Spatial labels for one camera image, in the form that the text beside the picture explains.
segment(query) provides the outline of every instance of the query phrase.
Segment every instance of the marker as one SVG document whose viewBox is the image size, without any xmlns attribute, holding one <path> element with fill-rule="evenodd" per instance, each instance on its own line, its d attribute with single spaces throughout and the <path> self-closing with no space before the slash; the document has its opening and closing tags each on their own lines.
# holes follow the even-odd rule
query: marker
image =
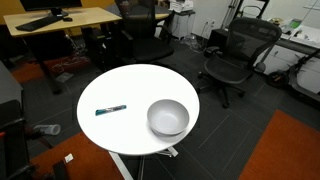
<svg viewBox="0 0 320 180">
<path fill-rule="evenodd" d="M 98 109 L 98 110 L 96 110 L 96 116 L 101 115 L 101 114 L 114 112 L 114 111 L 119 111 L 119 110 L 126 109 L 126 108 L 127 108 L 126 105 L 121 105 L 121 106 L 115 106 L 115 107 L 106 108 L 106 109 Z"/>
</svg>

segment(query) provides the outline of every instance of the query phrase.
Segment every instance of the computer monitor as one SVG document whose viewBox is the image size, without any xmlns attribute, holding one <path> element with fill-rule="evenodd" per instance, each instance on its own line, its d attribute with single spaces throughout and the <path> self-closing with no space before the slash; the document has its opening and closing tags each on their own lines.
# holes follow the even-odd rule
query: computer monitor
<svg viewBox="0 0 320 180">
<path fill-rule="evenodd" d="M 82 7 L 81 0 L 20 0 L 25 11 L 51 10 L 53 16 L 67 16 L 62 8 Z"/>
</svg>

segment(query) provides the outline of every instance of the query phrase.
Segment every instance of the mesh chair back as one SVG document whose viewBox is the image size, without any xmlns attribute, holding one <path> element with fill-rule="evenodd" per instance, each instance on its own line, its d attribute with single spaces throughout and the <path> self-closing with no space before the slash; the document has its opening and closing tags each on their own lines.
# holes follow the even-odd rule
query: mesh chair back
<svg viewBox="0 0 320 180">
<path fill-rule="evenodd" d="M 281 33 L 281 29 L 270 22 L 237 18 L 230 23 L 224 54 L 245 61 L 247 67 L 252 68 L 257 57 L 275 44 Z"/>
<path fill-rule="evenodd" d="M 155 0 L 115 0 L 125 30 L 134 38 L 153 37 L 156 30 Z"/>
</svg>

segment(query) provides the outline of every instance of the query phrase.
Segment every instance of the white bowl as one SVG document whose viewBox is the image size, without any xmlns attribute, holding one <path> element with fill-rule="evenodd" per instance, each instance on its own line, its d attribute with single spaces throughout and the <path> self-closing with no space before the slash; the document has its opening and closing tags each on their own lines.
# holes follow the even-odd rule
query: white bowl
<svg viewBox="0 0 320 180">
<path fill-rule="evenodd" d="M 164 135 L 179 134 L 189 123 L 188 110 L 181 103 L 169 99 L 153 103 L 147 116 L 151 129 Z"/>
</svg>

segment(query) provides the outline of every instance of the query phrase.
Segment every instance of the round table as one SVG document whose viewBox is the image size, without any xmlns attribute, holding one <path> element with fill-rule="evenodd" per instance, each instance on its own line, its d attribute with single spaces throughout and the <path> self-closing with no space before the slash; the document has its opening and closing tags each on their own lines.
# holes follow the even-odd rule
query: round table
<svg viewBox="0 0 320 180">
<path fill-rule="evenodd" d="M 172 99 L 189 112 L 187 128 L 174 136 L 159 135 L 148 125 L 151 104 Z M 124 110 L 96 116 L 97 109 L 126 105 Z M 112 69 L 92 81 L 77 106 L 81 129 L 98 146 L 123 155 L 147 155 L 180 142 L 199 115 L 199 99 L 193 86 L 180 74 L 155 65 L 127 65 Z"/>
</svg>

